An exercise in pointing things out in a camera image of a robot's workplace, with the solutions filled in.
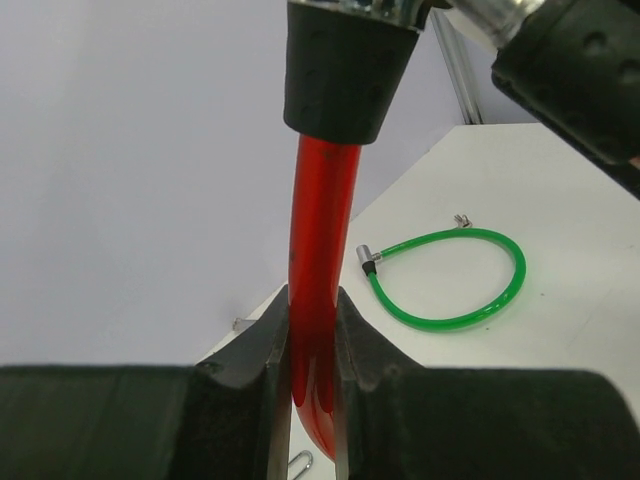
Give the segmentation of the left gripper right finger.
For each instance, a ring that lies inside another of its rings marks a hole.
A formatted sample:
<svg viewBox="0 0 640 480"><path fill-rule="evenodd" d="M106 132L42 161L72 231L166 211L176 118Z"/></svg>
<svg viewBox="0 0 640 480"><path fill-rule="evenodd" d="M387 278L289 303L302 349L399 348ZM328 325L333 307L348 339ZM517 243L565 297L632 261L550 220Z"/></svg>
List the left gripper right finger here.
<svg viewBox="0 0 640 480"><path fill-rule="evenodd" d="M428 368L338 297L340 479L635 479L639 429L584 370Z"/></svg>

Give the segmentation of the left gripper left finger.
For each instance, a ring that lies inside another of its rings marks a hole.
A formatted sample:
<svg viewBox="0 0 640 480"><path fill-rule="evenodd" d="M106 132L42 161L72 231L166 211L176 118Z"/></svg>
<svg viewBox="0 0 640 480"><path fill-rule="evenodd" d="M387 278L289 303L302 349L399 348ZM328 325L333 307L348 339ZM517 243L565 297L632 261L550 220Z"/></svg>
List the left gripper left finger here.
<svg viewBox="0 0 640 480"><path fill-rule="evenodd" d="M5 479L283 479L288 293L190 366L1 370Z"/></svg>

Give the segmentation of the brass padlock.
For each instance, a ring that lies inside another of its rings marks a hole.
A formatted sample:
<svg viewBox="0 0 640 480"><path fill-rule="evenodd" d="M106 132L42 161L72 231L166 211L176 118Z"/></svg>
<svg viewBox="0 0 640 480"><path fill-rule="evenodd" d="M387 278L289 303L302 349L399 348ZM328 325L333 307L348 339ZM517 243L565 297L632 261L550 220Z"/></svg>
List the brass padlock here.
<svg viewBox="0 0 640 480"><path fill-rule="evenodd" d="M288 480L301 480L313 467L314 456L309 450L301 450L288 462Z"/></svg>

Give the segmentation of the green cable lock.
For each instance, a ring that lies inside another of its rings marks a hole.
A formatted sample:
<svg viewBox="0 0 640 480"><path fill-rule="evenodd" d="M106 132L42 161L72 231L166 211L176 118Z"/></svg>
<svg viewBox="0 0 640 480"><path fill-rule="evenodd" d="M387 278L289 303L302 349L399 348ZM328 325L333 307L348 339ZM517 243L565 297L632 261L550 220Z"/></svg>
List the green cable lock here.
<svg viewBox="0 0 640 480"><path fill-rule="evenodd" d="M395 320L409 328L430 333L445 333L472 328L501 313L517 298L527 276L527 260L522 248L503 233L475 226L465 214L453 217L455 226L426 233L374 251L365 244L355 248L358 263L369 287L381 307ZM435 260L435 271L444 274L444 285L436 286L431 274L411 274L416 280L409 291L417 300L409 300L389 275L379 271L393 262L405 267L425 253L429 260L437 253L459 253L469 247L473 253L487 253L498 265L489 269L489 285L481 285L477 270L487 267L487 260L473 260L464 267L453 262L454 271L445 272L445 262Z"/></svg>

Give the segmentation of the red cable lock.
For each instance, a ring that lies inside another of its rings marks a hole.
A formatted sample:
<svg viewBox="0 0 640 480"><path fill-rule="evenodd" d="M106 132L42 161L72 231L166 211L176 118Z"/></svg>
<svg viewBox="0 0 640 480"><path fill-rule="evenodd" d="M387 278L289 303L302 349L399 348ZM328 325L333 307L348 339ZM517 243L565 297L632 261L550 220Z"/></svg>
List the red cable lock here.
<svg viewBox="0 0 640 480"><path fill-rule="evenodd" d="M496 50L498 90L639 192L637 2L289 2L284 121L299 136L288 272L292 395L329 457L339 277L360 153L376 141L438 7Z"/></svg>

